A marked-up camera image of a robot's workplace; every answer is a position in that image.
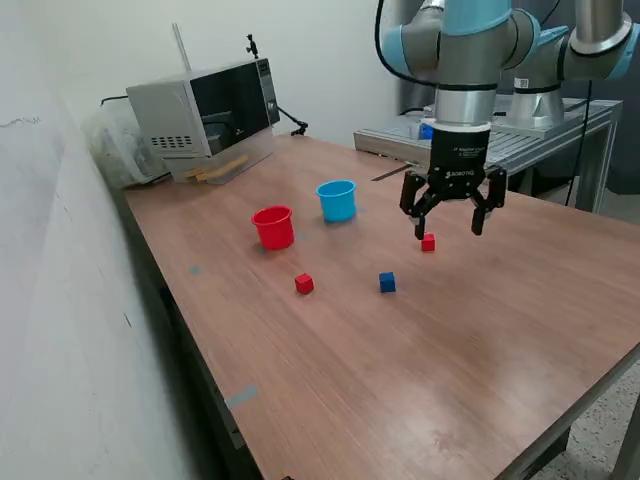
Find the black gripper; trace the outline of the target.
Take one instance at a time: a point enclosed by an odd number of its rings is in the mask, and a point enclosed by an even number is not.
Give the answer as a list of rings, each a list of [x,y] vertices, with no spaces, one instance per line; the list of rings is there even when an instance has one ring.
[[[417,199],[418,191],[427,179],[414,171],[404,175],[400,195],[400,209],[413,221],[414,234],[423,240],[426,216],[441,201],[470,199],[474,204],[471,231],[480,236],[486,218],[505,204],[508,175],[496,167],[488,173],[487,195],[479,186],[485,179],[485,162],[489,142],[489,128],[463,131],[435,129],[431,143],[429,187]]]

